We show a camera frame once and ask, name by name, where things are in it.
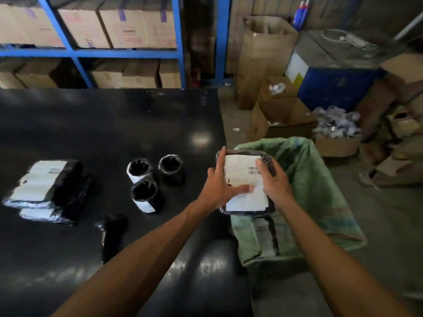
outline black table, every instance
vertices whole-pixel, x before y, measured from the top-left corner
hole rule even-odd
[[[0,314],[49,316],[101,265],[94,222],[125,213],[128,245],[180,213],[201,191],[225,144],[215,90],[0,90],[0,194],[40,159],[78,159],[93,179],[76,227],[28,221],[0,209]],[[166,204],[142,213],[130,197],[126,166],[166,154],[186,163],[187,182],[160,184]],[[140,316],[250,316],[246,271],[230,220],[205,219]]]

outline green bag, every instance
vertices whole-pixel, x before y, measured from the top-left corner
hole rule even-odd
[[[261,139],[239,144],[235,149],[272,155],[287,174],[298,204],[337,245],[353,250],[367,244],[313,141],[302,137]],[[302,257],[282,214],[273,213],[266,218],[230,216],[230,220],[243,266]]]

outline concrete floor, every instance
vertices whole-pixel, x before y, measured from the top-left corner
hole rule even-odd
[[[219,96],[227,147],[248,142],[251,111],[237,109],[230,87]],[[401,298],[409,292],[423,298],[423,186],[363,187],[355,158],[325,162],[368,240],[351,254]],[[304,261],[248,273],[256,317],[332,316]],[[423,312],[423,301],[404,300]]]

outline package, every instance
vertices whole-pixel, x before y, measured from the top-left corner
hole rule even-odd
[[[122,74],[129,64],[127,59],[101,59],[97,62],[91,74],[101,89],[122,88]]]
[[[261,138],[310,138],[317,119],[299,98],[256,102],[251,114],[250,141]]]
[[[16,77],[30,89],[76,88],[79,74],[69,59],[32,58]]]
[[[21,209],[22,218],[75,224],[90,179],[77,160],[41,160],[34,163],[3,205]]]
[[[285,74],[297,38],[298,32],[282,18],[263,15],[245,20],[235,76],[240,109],[254,106],[265,75]]]
[[[106,0],[100,7],[100,15],[114,48],[150,47],[142,10],[144,1]]]
[[[263,179],[257,170],[255,160],[261,159],[272,176],[276,175],[270,155],[256,150],[227,150],[225,156],[225,181],[228,185],[250,184],[254,191],[232,198],[220,207],[220,212],[234,216],[265,217],[275,212],[275,205],[263,190]]]
[[[278,86],[283,90],[272,90],[273,87]],[[291,81],[285,76],[266,76],[260,86],[260,92],[258,94],[257,101],[269,101],[282,98],[292,98],[297,96],[297,89],[292,85]]]
[[[423,54],[402,53],[380,65],[399,92],[399,103],[407,103],[423,92]]]
[[[176,48],[171,0],[145,0],[143,6],[149,48]]]
[[[99,8],[105,0],[75,0],[59,10],[62,20],[80,48],[111,48]]]
[[[0,43],[33,44],[24,23],[15,18],[12,2],[13,0],[0,0],[0,26],[3,27],[0,29]]]
[[[25,89],[26,86],[15,76],[28,60],[22,58],[9,58],[0,63],[0,88]]]
[[[45,11],[36,0],[13,1],[13,15],[36,46],[64,47]]]
[[[398,91],[392,88],[387,79],[380,79],[370,87],[355,111],[360,114],[358,126],[361,128],[361,140],[368,139],[376,130],[382,115],[398,97]]]
[[[122,74],[122,88],[158,88],[158,59],[131,60]]]
[[[159,75],[162,88],[181,88],[181,75],[177,59],[162,59]]]

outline hand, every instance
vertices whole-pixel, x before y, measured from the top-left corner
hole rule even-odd
[[[283,208],[285,202],[295,202],[295,198],[286,173],[282,170],[279,163],[273,157],[271,158],[273,167],[276,169],[276,176],[272,177],[267,165],[261,159],[256,160],[256,167],[262,175],[264,191],[272,199],[276,207]]]
[[[239,194],[246,194],[252,192],[254,186],[241,185],[238,187],[229,186],[225,181],[223,168],[225,166],[226,147],[220,150],[219,158],[217,159],[216,170],[209,168],[207,170],[207,180],[204,184],[203,190],[198,196],[198,202],[201,202],[210,211],[225,205],[229,200]]]

